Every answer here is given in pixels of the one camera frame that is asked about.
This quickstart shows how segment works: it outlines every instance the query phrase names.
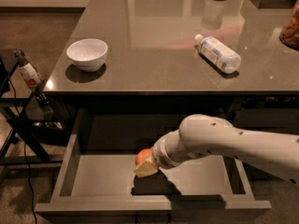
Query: white container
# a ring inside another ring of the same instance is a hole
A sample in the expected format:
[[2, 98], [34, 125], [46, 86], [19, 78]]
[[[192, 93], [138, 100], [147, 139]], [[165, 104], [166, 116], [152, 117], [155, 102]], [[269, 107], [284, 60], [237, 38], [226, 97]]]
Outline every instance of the white container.
[[197, 35], [198, 51], [223, 73], [233, 73], [241, 64], [241, 57], [213, 36]]
[[107, 44], [92, 38], [79, 40], [69, 46], [66, 55], [80, 70], [97, 71], [106, 61]]

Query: dark bottle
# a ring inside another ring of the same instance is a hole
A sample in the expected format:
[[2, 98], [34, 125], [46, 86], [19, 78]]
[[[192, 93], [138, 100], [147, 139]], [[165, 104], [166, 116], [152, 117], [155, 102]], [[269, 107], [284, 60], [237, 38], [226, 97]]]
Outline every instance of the dark bottle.
[[47, 105], [49, 102], [43, 93], [43, 79], [39, 76], [36, 69], [28, 62], [22, 50], [14, 50], [14, 55], [18, 59], [21, 75], [29, 89], [35, 94], [39, 105]]

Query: bottle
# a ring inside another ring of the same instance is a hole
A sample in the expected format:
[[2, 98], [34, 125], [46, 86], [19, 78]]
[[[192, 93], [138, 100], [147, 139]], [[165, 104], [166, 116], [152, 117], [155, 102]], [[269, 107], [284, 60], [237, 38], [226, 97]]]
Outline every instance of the bottle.
[[241, 64], [241, 57], [213, 36], [196, 35], [198, 51], [223, 73], [232, 74]]
[[39, 76], [36, 69], [28, 62], [22, 50], [14, 50], [14, 55], [18, 60], [21, 75], [29, 89], [35, 94], [39, 105], [47, 105], [45, 94], [42, 92], [44, 81]]
[[292, 16], [284, 25], [280, 41], [291, 49], [299, 50], [299, 4], [292, 10]]

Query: drawer handle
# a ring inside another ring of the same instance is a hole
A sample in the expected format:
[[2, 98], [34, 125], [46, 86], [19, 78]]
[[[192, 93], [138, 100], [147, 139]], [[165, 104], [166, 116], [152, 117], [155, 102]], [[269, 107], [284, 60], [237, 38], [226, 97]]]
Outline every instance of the drawer handle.
[[[139, 215], [135, 215], [135, 224], [140, 224], [139, 223]], [[166, 224], [171, 224], [171, 215], [170, 214], [167, 215]]]

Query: white bottle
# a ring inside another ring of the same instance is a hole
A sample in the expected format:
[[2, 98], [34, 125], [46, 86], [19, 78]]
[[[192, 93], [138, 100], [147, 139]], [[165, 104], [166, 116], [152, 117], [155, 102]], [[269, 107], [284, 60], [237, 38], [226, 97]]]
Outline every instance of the white bottle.
[[213, 36], [196, 35], [198, 51], [223, 73], [233, 73], [241, 64], [241, 57]]

